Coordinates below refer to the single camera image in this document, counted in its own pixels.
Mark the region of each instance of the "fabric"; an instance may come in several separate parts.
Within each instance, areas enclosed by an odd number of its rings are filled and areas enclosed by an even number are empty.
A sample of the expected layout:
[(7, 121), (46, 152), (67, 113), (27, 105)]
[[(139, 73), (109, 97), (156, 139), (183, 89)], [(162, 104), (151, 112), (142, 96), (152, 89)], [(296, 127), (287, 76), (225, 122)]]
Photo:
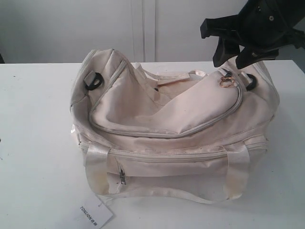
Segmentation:
[[(218, 185), (200, 178), (217, 175), (222, 199), (240, 197), (280, 101), (262, 62), (241, 70), (233, 62), (211, 74), (156, 75), (116, 50), (91, 51), (72, 88), (71, 114), (93, 192), (212, 203), (204, 192)], [(93, 73), (104, 83), (88, 91)], [(251, 91), (248, 73), (257, 79)]]

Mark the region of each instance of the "wall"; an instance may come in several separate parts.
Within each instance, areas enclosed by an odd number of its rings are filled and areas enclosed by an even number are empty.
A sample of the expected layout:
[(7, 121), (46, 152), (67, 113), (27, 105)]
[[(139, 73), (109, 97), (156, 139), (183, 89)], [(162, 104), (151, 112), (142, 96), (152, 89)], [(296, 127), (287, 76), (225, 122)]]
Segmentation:
[[(205, 18), (233, 15), (247, 0), (1, 0), (0, 53), (5, 62), (81, 62), (113, 47), (131, 61), (211, 61), (216, 37), (202, 40)], [(305, 20), (297, 28), (305, 30)], [(305, 51), (278, 59), (305, 70)]]

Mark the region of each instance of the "white tag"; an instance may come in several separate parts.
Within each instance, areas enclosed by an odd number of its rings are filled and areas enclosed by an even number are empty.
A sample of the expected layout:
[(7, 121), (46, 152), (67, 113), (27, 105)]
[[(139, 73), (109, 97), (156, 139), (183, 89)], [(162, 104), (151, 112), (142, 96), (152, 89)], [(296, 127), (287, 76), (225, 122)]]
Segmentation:
[(93, 194), (72, 212), (56, 225), (57, 229), (100, 229), (113, 215)]

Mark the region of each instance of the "table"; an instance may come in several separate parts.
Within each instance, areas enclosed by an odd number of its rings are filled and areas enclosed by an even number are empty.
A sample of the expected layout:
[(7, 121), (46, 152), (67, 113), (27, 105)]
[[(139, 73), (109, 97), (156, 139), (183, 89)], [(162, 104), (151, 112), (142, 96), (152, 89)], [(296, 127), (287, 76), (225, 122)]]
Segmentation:
[[(238, 200), (203, 205), (174, 198), (126, 198), (105, 229), (305, 228), (305, 75), (292, 61), (266, 62), (281, 104), (269, 153)], [(0, 227), (54, 229), (90, 193), (70, 136), (71, 85), (79, 63), (0, 65)], [(151, 72), (213, 72), (212, 62), (144, 63)]]

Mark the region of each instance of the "bag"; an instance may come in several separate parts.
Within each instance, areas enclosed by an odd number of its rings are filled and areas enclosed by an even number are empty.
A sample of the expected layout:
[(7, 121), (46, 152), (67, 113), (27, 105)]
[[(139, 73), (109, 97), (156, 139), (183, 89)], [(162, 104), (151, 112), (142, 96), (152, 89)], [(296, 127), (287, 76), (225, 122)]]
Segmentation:
[(240, 197), (280, 100), (262, 62), (233, 63), (212, 74), (155, 75), (116, 50), (91, 51), (71, 114), (92, 191), (213, 203), (206, 197), (223, 185), (221, 197)]

